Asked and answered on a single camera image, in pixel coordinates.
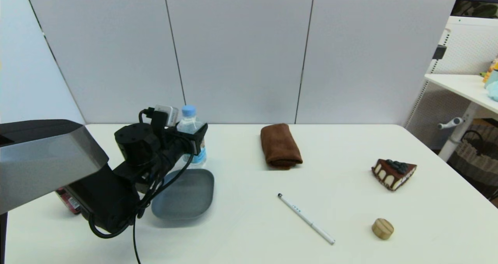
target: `blue bottle cap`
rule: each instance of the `blue bottle cap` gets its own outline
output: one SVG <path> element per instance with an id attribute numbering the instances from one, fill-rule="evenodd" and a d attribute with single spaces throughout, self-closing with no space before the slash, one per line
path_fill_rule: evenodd
<path id="1" fill-rule="evenodd" d="M 190 105 L 183 106 L 183 108 L 182 108 L 182 115 L 183 116 L 192 117 L 192 116 L 195 116 L 195 114 L 196 114 L 195 106 L 190 106 Z"/>

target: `black cable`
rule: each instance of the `black cable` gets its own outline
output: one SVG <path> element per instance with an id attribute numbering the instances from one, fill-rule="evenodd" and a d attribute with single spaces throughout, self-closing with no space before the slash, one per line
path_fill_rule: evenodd
<path id="1" fill-rule="evenodd" d="M 137 251 L 137 241 L 135 241 L 135 227 L 137 227 L 137 224 L 135 223 L 137 221 L 136 218 L 133 220 L 133 248 L 135 249 L 135 257 L 137 258 L 137 262 L 139 264 L 142 264 L 140 262 L 140 257 L 139 257 L 139 252 Z"/>
<path id="2" fill-rule="evenodd" d="M 190 140 L 188 140 L 187 138 L 182 137 L 182 140 L 185 140 L 187 142 L 187 144 L 190 146 L 191 152 L 190 152 L 190 157 L 188 158 L 187 163 L 185 163 L 185 166 L 183 166 L 183 168 L 178 172 L 178 174 L 176 174 L 175 177 L 173 177 L 169 182 L 167 182 L 167 184 L 160 186 L 160 188 L 158 188 L 157 190 L 152 192 L 153 194 L 150 197 L 147 197 L 147 195 L 149 194 L 149 191 L 151 191 L 151 189 L 155 189 L 158 186 L 158 184 L 162 184 L 163 179 L 157 178 L 156 181 L 154 182 L 153 187 L 150 188 L 147 191 L 147 193 L 144 195 L 144 198 L 142 198 L 139 209 L 145 209 L 146 207 L 148 207 L 151 204 L 152 199 L 154 199 L 154 197 L 156 197 L 164 189 L 167 189 L 168 186 L 173 184 L 173 182 L 175 182 L 183 174 L 183 172 L 185 172 L 185 170 L 187 170 L 187 167 L 192 162 L 192 159 L 194 158 L 194 152 L 195 152 L 194 147 L 190 143 Z M 137 227 L 137 215 L 135 215 L 135 217 L 133 218 L 133 249 L 135 250 L 135 257 L 137 258 L 138 264 L 142 264 L 140 262 L 139 252 L 137 251 L 137 241 L 135 239 L 135 228 L 136 227 Z"/>
<path id="3" fill-rule="evenodd" d="M 139 122 L 140 123 L 143 123 L 144 122 L 144 119 L 142 118 L 142 115 L 144 115 L 146 110 L 140 110 L 139 112 Z"/>
<path id="4" fill-rule="evenodd" d="M 141 123 L 143 123 L 142 115 L 144 114 L 144 112 L 145 112 L 145 110 L 142 110 L 139 113 L 139 120 L 140 120 Z M 194 158 L 194 152 L 195 151 L 194 151 L 194 147 L 191 144 L 190 140 L 188 140 L 187 138 L 185 138 L 183 136 L 179 136 L 179 138 L 181 138 L 182 140 L 185 140 L 185 142 L 187 143 L 187 145 L 190 147 L 190 157 L 188 158 L 187 163 L 185 163 L 185 166 L 183 166 L 183 168 L 181 168 L 181 170 L 178 172 L 178 174 L 175 175 L 175 177 L 173 177 L 169 182 L 167 182 L 164 185 L 163 185 L 163 182 L 164 182 L 163 177 L 162 176 L 156 177 L 156 179 L 154 180 L 154 182 L 150 184 L 151 187 L 147 190 L 146 194 L 144 195 L 144 198 L 142 198 L 142 200 L 140 201 L 139 206 L 137 207 L 137 210 L 135 211 L 135 214 L 133 215 L 133 249 L 135 250 L 135 257 L 137 258 L 138 264 L 142 264 L 142 263 L 140 262 L 139 252 L 137 250 L 137 241 L 135 239 L 135 228 L 137 226 L 137 224 L 136 224 L 137 214 L 139 214 L 140 211 L 142 211 L 142 214 L 143 214 L 143 211 L 149 205 L 151 205 L 151 201 L 159 193 L 161 193 L 164 189 L 167 189 L 171 184 L 173 184 L 183 174 L 183 172 L 185 172 L 185 170 L 187 170 L 188 166 L 190 165 L 190 163 L 192 162 L 192 160 Z M 90 230 L 92 230 L 92 232 L 97 237 L 100 237 L 102 239 L 114 238 L 114 237 L 118 236 L 119 234 L 121 234 L 122 232 L 124 232 L 126 230 L 126 228 L 128 228 L 128 226 L 129 226 L 129 224 L 126 224 L 126 225 L 124 225 L 121 229 L 119 229 L 115 233 L 104 234 L 104 233 L 100 232 L 96 228 L 96 226 L 95 226 L 95 216 L 93 214 L 89 214 L 88 224 L 89 224 Z"/>
<path id="5" fill-rule="evenodd" d="M 90 230 L 92 230 L 92 232 L 97 236 L 97 237 L 100 237 L 102 239 L 110 239 L 110 238 L 114 238 L 116 237 L 117 235 L 123 233 L 126 228 L 128 228 L 128 224 L 124 225 L 121 229 L 119 229 L 119 231 L 115 232 L 115 233 L 111 233 L 111 234 L 104 234 L 102 232 L 100 232 L 96 227 L 95 227 L 95 216 L 93 214 L 90 214 L 89 217 L 88 217 L 88 225 L 90 226 Z"/>

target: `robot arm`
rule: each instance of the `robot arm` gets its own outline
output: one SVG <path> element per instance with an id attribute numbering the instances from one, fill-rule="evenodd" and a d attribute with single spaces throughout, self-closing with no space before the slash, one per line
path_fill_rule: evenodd
<path id="1" fill-rule="evenodd" d="M 141 113 L 151 124 L 125 126 L 114 138 L 125 161 L 116 169 L 86 128 L 68 120 L 0 124 L 0 214 L 64 186 L 82 205 L 82 215 L 101 238 L 112 238 L 141 218 L 183 154 L 198 154 L 208 129 L 194 135 L 165 129 L 169 115 Z M 96 227 L 110 234 L 103 234 Z"/>

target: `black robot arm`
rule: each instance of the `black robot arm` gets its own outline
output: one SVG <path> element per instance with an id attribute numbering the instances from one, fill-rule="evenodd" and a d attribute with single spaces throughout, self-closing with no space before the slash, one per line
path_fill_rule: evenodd
<path id="1" fill-rule="evenodd" d="M 199 154 L 208 125 L 195 134 L 181 133 L 176 126 L 164 129 L 168 115 L 149 108 L 151 124 L 136 123 L 114 133 L 125 161 L 111 170 L 106 164 L 98 172 L 65 187 L 82 205 L 82 215 L 101 238 L 121 234 L 135 217 L 141 218 L 151 200 L 185 171 Z M 167 184 L 163 178 L 183 154 L 191 154 L 184 168 Z M 103 234 L 96 227 L 110 234 Z"/>

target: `white shelf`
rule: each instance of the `white shelf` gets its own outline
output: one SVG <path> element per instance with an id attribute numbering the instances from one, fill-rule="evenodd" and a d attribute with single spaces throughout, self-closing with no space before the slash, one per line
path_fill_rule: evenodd
<path id="1" fill-rule="evenodd" d="M 498 101 L 487 96 L 482 77 L 478 75 L 456 74 L 427 74 L 425 78 L 430 82 L 444 87 L 460 96 L 477 103 L 478 105 L 498 114 Z"/>

